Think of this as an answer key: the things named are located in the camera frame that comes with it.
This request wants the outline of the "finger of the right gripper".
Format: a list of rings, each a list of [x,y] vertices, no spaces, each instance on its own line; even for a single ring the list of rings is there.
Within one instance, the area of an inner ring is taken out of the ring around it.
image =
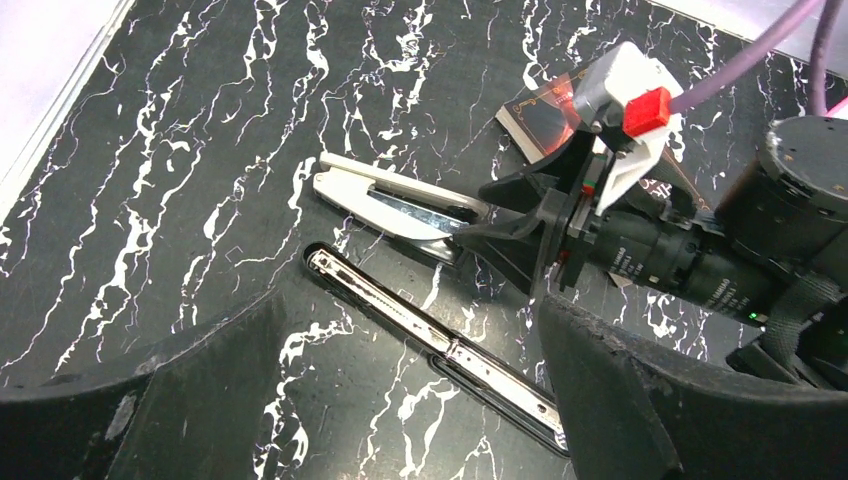
[[[549,189],[569,193],[593,153],[597,136],[578,130],[553,154],[478,189],[483,202],[513,212],[529,213]]]
[[[544,271],[554,262],[560,225],[527,215],[500,224],[472,225],[451,240],[488,263],[520,292],[534,297]]]

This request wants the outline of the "dark paperback book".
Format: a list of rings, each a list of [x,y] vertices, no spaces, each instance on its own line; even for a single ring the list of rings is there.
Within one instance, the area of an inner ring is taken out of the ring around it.
[[[572,105],[575,90],[587,69],[559,75],[535,90],[504,103],[495,119],[519,148],[528,164],[534,164],[562,150],[578,125]],[[682,168],[670,147],[665,147],[658,165],[692,196],[696,208],[711,209],[692,177]],[[663,200],[671,200],[673,185],[660,180],[660,174],[648,174],[640,180],[642,188]]]

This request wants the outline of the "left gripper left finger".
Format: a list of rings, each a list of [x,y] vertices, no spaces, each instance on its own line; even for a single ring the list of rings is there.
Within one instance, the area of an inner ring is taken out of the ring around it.
[[[271,291],[111,361],[3,387],[2,477],[248,477],[285,317]]]

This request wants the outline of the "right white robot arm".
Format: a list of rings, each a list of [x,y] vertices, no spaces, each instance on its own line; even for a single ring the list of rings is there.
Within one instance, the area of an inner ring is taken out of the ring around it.
[[[704,210],[664,163],[649,177],[670,185],[668,198],[633,184],[602,206],[624,157],[579,130],[560,153],[480,189],[514,219],[466,227],[452,240],[525,294],[545,274],[571,287],[590,264],[760,326],[760,337],[728,356],[733,369],[845,390],[846,138],[843,120],[775,122],[718,207]]]

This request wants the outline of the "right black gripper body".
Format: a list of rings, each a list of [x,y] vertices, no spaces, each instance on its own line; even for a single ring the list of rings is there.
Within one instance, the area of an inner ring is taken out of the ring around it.
[[[560,289],[586,266],[617,275],[754,325],[787,288],[784,275],[734,249],[709,211],[681,213],[669,201],[629,192],[603,213],[585,194],[549,192],[536,208],[545,221],[538,260]]]

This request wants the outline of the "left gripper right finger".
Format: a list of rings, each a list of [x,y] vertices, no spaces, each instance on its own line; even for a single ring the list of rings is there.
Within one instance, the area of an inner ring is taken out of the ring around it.
[[[542,351],[580,479],[843,479],[847,396],[696,360],[554,295]]]

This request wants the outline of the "black stapler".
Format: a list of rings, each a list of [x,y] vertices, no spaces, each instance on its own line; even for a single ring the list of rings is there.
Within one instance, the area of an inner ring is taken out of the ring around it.
[[[570,456],[554,397],[478,343],[448,328],[325,242],[307,245],[313,279],[402,340],[423,350],[430,367],[561,457]]]

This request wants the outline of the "beige stapler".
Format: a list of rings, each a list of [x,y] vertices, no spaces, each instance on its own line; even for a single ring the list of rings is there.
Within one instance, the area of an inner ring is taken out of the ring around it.
[[[484,202],[433,184],[328,151],[313,190],[326,202],[403,245],[453,265],[461,248],[459,230],[488,216]]]

